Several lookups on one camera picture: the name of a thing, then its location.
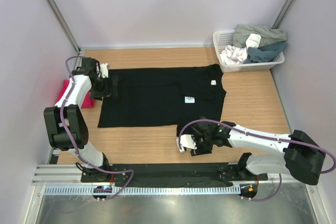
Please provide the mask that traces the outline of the black t shirt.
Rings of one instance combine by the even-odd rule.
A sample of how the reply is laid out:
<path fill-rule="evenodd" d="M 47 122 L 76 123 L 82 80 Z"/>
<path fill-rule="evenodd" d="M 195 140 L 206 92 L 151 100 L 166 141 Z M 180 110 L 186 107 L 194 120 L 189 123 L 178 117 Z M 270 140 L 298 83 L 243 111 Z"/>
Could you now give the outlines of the black t shirt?
<path fill-rule="evenodd" d="M 102 102 L 99 128 L 176 125 L 176 131 L 201 116 L 219 121 L 226 91 L 218 64 L 205 67 L 111 69 L 117 75 L 118 101 Z"/>

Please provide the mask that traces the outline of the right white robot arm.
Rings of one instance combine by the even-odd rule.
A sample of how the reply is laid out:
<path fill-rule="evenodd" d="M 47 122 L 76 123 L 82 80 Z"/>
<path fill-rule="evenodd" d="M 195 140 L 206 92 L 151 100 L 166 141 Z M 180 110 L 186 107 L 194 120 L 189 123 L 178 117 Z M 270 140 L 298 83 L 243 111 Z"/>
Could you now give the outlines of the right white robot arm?
<path fill-rule="evenodd" d="M 200 118 L 180 136 L 180 149 L 189 148 L 193 156 L 212 153 L 213 146 L 248 148 L 259 154 L 244 153 L 236 166 L 238 177 L 248 180 L 254 175 L 290 175 L 299 182 L 317 185 L 325 152 L 305 132 L 274 134 L 255 131 L 232 122 Z"/>

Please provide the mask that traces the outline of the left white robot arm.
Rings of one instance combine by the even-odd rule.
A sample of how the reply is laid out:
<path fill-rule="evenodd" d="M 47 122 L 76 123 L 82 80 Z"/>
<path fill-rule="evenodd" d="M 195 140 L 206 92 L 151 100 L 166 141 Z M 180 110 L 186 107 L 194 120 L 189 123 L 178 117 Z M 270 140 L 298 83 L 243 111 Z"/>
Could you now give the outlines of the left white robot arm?
<path fill-rule="evenodd" d="M 109 65 L 94 58 L 80 57 L 80 65 L 69 69 L 69 84 L 52 107 L 45 108 L 44 120 L 52 148 L 79 159 L 83 175 L 106 182 L 112 177 L 107 157 L 89 141 L 89 130 L 81 113 L 88 95 L 93 100 L 118 96 L 118 77 L 109 76 Z"/>

